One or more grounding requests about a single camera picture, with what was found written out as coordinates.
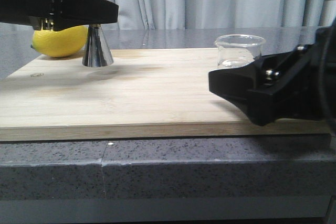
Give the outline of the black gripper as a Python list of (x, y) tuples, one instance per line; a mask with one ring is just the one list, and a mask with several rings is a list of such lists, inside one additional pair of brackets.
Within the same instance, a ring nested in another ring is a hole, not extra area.
[(1, 0), (2, 23), (34, 30), (116, 23), (118, 11), (119, 6), (108, 0)]
[(335, 21), (317, 29), (315, 39), (315, 74), (304, 48), (211, 71), (209, 90), (239, 108), (253, 124), (320, 119), (335, 134)]

